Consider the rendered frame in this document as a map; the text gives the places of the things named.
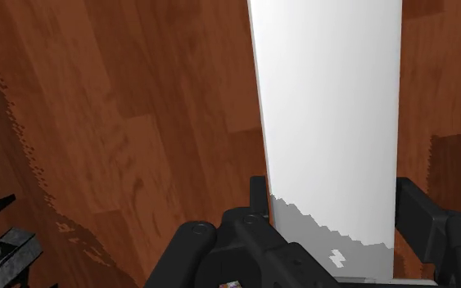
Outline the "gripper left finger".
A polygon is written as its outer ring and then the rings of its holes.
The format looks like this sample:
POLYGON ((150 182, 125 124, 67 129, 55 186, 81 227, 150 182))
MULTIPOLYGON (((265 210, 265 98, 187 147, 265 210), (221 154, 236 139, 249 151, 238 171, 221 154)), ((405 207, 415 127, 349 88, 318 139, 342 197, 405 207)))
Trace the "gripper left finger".
POLYGON ((179 226, 143 288, 339 288, 337 280, 300 244, 287 242, 269 222, 264 176, 250 179, 250 204, 224 212, 215 227, 179 226))

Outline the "black and grey angular object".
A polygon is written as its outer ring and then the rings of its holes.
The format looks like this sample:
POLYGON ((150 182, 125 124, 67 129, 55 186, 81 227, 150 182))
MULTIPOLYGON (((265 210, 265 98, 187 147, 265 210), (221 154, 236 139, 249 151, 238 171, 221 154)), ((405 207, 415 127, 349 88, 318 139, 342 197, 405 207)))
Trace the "black and grey angular object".
MULTIPOLYGON (((0 212, 16 200, 11 194, 0 199, 0 212)), ((0 288, 30 288, 30 266, 43 253, 36 235, 12 227, 0 236, 0 288)))

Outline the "white furniture panel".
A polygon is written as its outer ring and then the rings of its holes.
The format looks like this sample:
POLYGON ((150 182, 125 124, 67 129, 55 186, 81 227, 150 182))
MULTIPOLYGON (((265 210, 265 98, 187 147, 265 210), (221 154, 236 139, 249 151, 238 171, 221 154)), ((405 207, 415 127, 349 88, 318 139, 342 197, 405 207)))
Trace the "white furniture panel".
POLYGON ((402 0, 248 0, 274 226, 393 276, 402 0))

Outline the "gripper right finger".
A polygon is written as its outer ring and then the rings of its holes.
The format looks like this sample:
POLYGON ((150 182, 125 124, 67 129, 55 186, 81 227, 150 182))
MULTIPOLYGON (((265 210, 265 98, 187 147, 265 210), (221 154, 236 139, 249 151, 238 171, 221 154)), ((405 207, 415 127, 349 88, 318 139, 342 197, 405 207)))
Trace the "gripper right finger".
POLYGON ((461 212, 442 209, 414 182, 396 179, 395 228, 440 287, 461 288, 461 212))

